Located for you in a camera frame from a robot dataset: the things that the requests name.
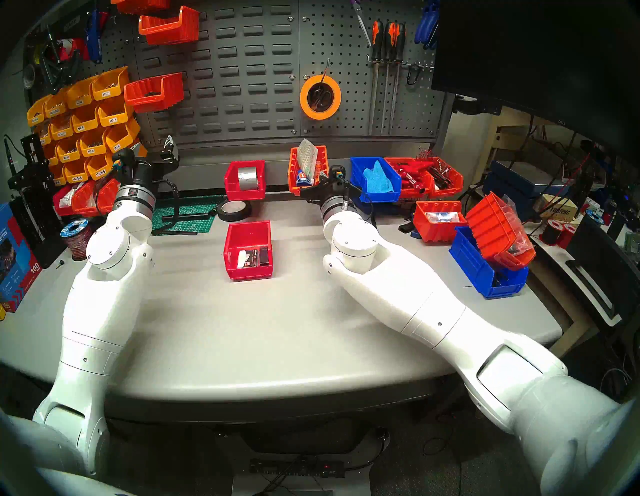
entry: blue storage bin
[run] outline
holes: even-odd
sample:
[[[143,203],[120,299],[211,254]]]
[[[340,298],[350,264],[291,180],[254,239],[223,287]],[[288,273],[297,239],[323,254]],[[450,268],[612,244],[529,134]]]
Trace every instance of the blue storage bin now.
[[[527,283],[529,268],[518,271],[500,268],[495,271],[482,258],[476,240],[468,227],[456,227],[456,237],[449,253],[476,290],[485,298],[503,298],[516,294]]]
[[[376,160],[380,162],[382,170],[391,181],[394,188],[389,193],[369,193],[367,191],[367,179],[364,177],[365,169],[373,169]],[[351,182],[362,190],[360,201],[362,203],[392,203],[398,201],[402,191],[402,178],[382,157],[351,157]]]

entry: cardboard box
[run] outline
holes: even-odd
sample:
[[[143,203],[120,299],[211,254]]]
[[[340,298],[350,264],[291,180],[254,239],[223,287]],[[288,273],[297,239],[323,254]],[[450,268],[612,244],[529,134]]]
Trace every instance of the cardboard box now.
[[[549,204],[557,201],[558,196],[542,195],[542,197],[536,200],[536,203],[533,205],[533,209],[536,212],[541,212],[547,208]],[[555,219],[560,222],[571,222],[577,211],[578,207],[576,207],[571,200],[561,198],[557,205],[544,212],[541,217],[543,219]]]
[[[0,205],[0,302],[7,312],[16,311],[41,270],[9,204]]]

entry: blue cloth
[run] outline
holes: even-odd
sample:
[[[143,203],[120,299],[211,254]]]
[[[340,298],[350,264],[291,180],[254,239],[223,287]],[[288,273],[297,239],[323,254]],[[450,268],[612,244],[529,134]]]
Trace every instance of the blue cloth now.
[[[367,193],[389,193],[394,190],[379,160],[373,164],[373,169],[365,169],[362,173],[367,179]]]

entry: monitor stand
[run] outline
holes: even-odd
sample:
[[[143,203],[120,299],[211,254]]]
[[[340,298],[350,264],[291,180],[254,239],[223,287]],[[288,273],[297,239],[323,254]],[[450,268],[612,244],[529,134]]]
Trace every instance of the monitor stand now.
[[[587,287],[589,292],[593,295],[593,297],[596,299],[596,301],[603,308],[603,310],[605,311],[605,313],[607,314],[609,319],[614,318],[616,316],[616,307],[615,307],[615,305],[613,303],[611,303],[611,302],[606,302],[604,300],[604,298],[602,297],[602,294],[604,292],[601,294],[600,291],[602,291],[602,290],[599,290],[599,288],[596,288],[595,287],[595,283],[585,277],[585,275],[580,270],[580,268],[582,268],[582,266],[578,262],[576,262],[575,260],[567,260],[565,263],[566,263],[566,266],[569,267],[571,269],[571,271],[575,275],[578,276],[578,279],[580,279],[580,281],[582,281],[582,283]]]

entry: power strip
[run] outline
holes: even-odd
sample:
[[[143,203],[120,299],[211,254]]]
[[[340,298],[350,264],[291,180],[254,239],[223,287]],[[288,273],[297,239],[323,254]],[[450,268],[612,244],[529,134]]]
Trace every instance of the power strip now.
[[[288,476],[331,477],[344,479],[344,462],[339,460],[320,460],[303,456],[293,462],[287,460],[264,460],[252,458],[249,472],[252,474],[278,475],[283,471]]]

